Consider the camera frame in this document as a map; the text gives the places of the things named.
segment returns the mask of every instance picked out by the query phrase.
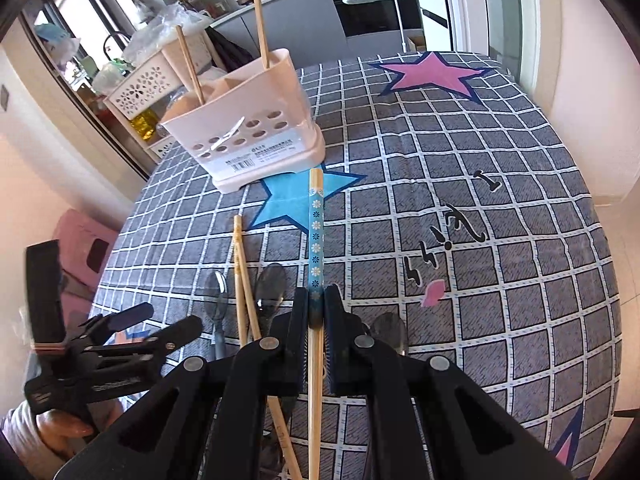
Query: screw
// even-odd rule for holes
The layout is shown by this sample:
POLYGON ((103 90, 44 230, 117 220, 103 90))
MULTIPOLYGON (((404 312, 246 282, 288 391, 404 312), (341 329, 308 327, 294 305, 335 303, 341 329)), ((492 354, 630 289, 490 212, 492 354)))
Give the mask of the screw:
POLYGON ((274 337, 263 337, 260 339, 260 348, 263 350, 273 350, 278 347, 280 342, 274 337))
POLYGON ((196 372, 202 368, 202 359, 199 357, 188 357, 182 363, 188 372, 196 372))
POLYGON ((359 335, 353 342, 358 348, 371 348, 375 340, 370 335, 359 335))
POLYGON ((439 372, 449 369, 449 360, 441 355, 434 355, 429 359, 429 364, 431 365, 431 368, 439 372))

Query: black oven door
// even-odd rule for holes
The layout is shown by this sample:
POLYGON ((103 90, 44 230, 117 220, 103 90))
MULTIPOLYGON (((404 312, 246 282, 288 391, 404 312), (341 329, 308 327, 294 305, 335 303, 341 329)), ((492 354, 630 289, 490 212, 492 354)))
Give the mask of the black oven door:
MULTIPOLYGON (((345 36, 400 30, 394 0, 334 0, 345 36)), ((422 28, 418 0, 398 0, 402 28, 422 28)))

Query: white sticker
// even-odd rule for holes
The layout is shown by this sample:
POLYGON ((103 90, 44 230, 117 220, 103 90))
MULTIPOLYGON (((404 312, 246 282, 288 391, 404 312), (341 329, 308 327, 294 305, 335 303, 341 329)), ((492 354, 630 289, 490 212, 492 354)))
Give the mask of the white sticker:
POLYGON ((236 148, 226 157, 217 156, 207 164, 207 167, 216 180, 223 180, 283 160, 304 149, 305 146, 298 132, 295 128, 291 128, 287 132, 268 137, 246 148, 236 148))

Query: gray sleeve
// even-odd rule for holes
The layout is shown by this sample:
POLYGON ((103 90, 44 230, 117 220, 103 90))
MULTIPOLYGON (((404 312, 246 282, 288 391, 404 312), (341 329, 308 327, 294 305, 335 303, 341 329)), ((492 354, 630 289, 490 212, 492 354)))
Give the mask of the gray sleeve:
POLYGON ((41 441, 35 417, 26 401, 8 413, 2 433, 36 480, 52 480, 65 463, 41 441))

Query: checkered tablecloth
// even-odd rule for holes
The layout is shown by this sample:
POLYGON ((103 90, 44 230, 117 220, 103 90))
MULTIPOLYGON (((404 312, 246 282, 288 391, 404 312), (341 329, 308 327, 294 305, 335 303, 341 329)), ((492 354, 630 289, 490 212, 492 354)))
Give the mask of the checkered tablecloth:
MULTIPOLYGON (((586 477, 620 373, 620 304, 605 234, 570 154, 513 79, 483 56, 444 58, 496 69, 469 80, 482 104, 440 89, 379 96, 390 76, 362 60, 300 71, 326 139, 326 167, 366 176, 326 202, 326 281, 364 322, 399 314, 414 357, 437 352, 455 361, 549 449, 578 414, 580 441, 568 465, 586 477), (451 206, 476 236, 446 222, 451 206), (420 306, 437 279, 446 282, 444 298, 420 306)), ((220 270, 234 296, 233 217, 242 213, 249 225, 266 198, 260 182, 220 194, 174 146, 124 225, 94 311, 149 301, 151 330, 197 314, 205 333, 166 368, 206 356, 204 284, 220 270)), ((306 235, 276 221, 248 231, 244 244, 254 283, 267 264, 285 267, 285 310, 306 283, 306 235)), ((234 309, 225 323, 237 349, 234 309)), ((290 433, 306 476, 304 396, 290 433)), ((325 397, 321 479, 360 480, 366 442, 364 400, 325 397)))

